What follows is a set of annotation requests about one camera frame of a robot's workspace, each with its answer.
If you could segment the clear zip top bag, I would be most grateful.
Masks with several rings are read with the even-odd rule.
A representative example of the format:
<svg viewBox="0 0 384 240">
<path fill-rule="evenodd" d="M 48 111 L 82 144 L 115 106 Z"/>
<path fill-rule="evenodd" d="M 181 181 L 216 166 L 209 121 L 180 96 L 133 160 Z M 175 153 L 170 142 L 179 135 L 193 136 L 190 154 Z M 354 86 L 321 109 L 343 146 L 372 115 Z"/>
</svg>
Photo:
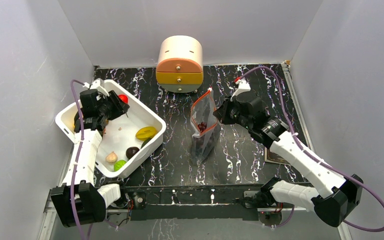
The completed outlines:
<svg viewBox="0 0 384 240">
<path fill-rule="evenodd" d="M 200 96 L 190 109 L 190 124 L 194 133 L 190 148 L 191 162 L 201 165 L 215 147 L 220 136 L 220 122 L 214 116 L 217 110 L 211 87 Z"/>
</svg>

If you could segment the red grape bunch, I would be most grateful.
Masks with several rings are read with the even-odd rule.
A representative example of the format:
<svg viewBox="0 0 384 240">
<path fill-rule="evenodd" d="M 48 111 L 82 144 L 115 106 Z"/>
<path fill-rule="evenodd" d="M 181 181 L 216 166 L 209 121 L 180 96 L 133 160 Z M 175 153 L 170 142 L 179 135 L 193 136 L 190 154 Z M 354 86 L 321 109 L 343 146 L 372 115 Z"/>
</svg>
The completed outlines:
<svg viewBox="0 0 384 240">
<path fill-rule="evenodd" d="M 195 157 L 202 155 L 206 148 L 206 134 L 204 134 L 204 131 L 208 128 L 208 123 L 202 121 L 197 125 L 200 135 L 193 137 L 193 154 Z"/>
</svg>

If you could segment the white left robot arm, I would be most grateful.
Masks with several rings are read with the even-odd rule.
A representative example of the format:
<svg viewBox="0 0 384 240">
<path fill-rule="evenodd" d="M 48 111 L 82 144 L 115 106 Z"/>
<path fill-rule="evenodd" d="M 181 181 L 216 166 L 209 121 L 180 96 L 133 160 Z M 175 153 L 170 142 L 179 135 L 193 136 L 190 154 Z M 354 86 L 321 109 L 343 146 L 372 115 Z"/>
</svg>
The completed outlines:
<svg viewBox="0 0 384 240">
<path fill-rule="evenodd" d="M 107 208 L 113 204 L 124 208 L 129 194 L 119 184 L 99 188 L 94 184 L 98 148 L 109 121 L 127 113 L 129 105 L 115 91 L 107 94 L 87 89 L 79 94 L 74 120 L 74 149 L 67 173 L 50 198 L 64 227 L 102 222 Z"/>
</svg>

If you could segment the white plastic bin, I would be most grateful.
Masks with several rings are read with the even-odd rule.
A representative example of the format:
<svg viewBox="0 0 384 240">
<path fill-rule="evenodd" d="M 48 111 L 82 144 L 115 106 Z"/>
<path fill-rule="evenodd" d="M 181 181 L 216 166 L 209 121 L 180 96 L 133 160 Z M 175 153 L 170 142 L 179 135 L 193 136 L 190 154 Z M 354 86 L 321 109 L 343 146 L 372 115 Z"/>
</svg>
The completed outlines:
<svg viewBox="0 0 384 240">
<path fill-rule="evenodd" d="M 140 165 L 154 152 L 163 142 L 163 134 L 166 130 L 165 121 L 146 105 L 130 94 L 126 89 L 111 79 L 96 79 L 93 88 L 104 89 L 107 92 L 115 91 L 117 95 L 123 94 L 128 97 L 130 106 L 127 114 L 111 120 L 106 126 L 103 137 L 99 137 L 90 130 L 85 131 L 85 140 L 78 160 L 75 182 L 79 183 L 82 178 L 88 181 L 94 179 L 94 170 L 99 170 L 107 178 L 121 177 L 123 179 L 131 175 Z M 158 133 L 143 148 L 142 141 L 136 138 L 139 129 L 152 126 Z M 138 147 L 140 151 L 131 159 L 127 159 L 126 150 L 129 147 Z M 115 152 L 119 160 L 127 163 L 118 171 L 114 171 L 115 163 L 106 162 L 106 156 Z"/>
</svg>

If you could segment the white garlic bulb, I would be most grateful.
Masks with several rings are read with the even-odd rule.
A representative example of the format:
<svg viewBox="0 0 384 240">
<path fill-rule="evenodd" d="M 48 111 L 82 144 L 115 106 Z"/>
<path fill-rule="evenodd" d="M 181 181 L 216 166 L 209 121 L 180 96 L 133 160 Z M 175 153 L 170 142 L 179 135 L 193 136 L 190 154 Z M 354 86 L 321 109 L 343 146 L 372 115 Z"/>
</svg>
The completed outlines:
<svg viewBox="0 0 384 240">
<path fill-rule="evenodd" d="M 118 161 L 118 156 L 117 154 L 112 151 L 110 152 L 106 157 L 105 157 L 105 161 L 109 164 L 114 164 Z"/>
</svg>

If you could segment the brown book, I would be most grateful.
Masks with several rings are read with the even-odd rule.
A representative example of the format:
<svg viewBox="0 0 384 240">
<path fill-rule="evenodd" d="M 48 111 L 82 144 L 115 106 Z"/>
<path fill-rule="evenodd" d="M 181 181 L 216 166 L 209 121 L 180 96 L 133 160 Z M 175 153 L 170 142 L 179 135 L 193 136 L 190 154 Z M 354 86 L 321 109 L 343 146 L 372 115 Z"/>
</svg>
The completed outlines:
<svg viewBox="0 0 384 240">
<path fill-rule="evenodd" d="M 287 165 L 287 166 L 290 165 L 289 162 L 287 162 L 283 157 L 272 152 L 268 148 L 265 148 L 264 161 L 266 163 L 273 163 L 273 164 L 280 164 L 280 165 Z"/>
</svg>

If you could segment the dark purple fig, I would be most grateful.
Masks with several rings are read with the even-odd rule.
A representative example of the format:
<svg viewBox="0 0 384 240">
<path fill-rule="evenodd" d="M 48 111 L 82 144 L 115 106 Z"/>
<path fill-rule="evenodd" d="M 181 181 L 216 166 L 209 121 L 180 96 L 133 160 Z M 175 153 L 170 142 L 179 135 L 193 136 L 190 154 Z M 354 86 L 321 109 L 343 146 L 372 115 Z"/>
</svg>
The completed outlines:
<svg viewBox="0 0 384 240">
<path fill-rule="evenodd" d="M 125 155 L 126 155 L 126 158 L 128 160 L 130 160 L 132 157 L 134 157 L 138 152 L 140 151 L 140 149 L 136 146 L 132 146 L 132 147 L 129 147 L 126 149 L 125 151 Z"/>
</svg>

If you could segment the yellow star fruit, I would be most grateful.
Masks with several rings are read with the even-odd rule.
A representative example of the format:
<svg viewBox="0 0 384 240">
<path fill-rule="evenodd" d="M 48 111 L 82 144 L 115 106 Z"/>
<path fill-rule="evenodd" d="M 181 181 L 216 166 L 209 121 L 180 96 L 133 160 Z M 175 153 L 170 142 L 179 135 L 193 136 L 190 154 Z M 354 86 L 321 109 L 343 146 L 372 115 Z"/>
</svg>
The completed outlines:
<svg viewBox="0 0 384 240">
<path fill-rule="evenodd" d="M 141 129 L 139 129 L 136 134 L 135 134 L 135 137 L 139 140 L 139 141 L 146 141 L 147 139 L 152 139 L 156 134 L 158 133 L 157 129 L 153 126 L 145 126 Z"/>
</svg>

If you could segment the green avocado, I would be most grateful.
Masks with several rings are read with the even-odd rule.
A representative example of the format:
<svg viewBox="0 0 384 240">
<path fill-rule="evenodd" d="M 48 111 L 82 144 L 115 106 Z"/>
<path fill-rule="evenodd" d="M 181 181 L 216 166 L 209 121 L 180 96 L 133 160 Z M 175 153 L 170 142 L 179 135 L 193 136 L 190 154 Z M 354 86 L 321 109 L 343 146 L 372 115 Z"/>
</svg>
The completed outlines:
<svg viewBox="0 0 384 240">
<path fill-rule="evenodd" d="M 146 139 L 146 140 L 142 143 L 141 148 L 144 148 L 144 147 L 145 147 L 151 140 L 152 140 L 152 138 L 148 138 L 148 139 Z"/>
</svg>

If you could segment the bright green lime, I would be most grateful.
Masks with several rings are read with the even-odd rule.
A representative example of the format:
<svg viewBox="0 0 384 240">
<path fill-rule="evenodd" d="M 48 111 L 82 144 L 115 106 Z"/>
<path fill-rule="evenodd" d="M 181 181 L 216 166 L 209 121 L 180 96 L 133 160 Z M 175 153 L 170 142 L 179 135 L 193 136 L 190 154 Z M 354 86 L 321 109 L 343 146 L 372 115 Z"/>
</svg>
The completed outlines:
<svg viewBox="0 0 384 240">
<path fill-rule="evenodd" d="M 118 160 L 114 163 L 113 165 L 113 170 L 115 172 L 117 172 L 118 170 L 120 170 L 125 164 L 127 163 L 127 161 L 125 160 Z"/>
</svg>

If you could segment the pastel mini drawer cabinet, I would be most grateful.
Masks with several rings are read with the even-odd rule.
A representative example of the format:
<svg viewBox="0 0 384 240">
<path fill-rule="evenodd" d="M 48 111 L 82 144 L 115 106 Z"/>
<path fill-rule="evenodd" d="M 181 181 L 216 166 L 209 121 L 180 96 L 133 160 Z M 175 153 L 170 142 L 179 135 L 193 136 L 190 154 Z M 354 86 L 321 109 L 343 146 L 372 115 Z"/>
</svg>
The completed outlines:
<svg viewBox="0 0 384 240">
<path fill-rule="evenodd" d="M 197 92 L 204 81 L 200 42 L 186 35 L 166 38 L 160 46 L 156 80 L 168 92 Z"/>
</svg>

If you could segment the black metal base frame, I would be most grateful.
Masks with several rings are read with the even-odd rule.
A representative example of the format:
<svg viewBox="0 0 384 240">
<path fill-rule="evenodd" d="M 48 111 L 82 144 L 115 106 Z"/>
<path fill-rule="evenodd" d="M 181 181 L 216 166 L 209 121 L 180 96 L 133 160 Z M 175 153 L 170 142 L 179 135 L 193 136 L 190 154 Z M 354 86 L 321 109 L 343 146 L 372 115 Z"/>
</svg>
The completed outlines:
<svg viewBox="0 0 384 240">
<path fill-rule="evenodd" d="M 248 203 L 258 184 L 123 186 L 109 214 L 126 213 L 132 221 L 158 219 L 242 219 L 276 224 L 287 218 L 288 203 Z"/>
</svg>

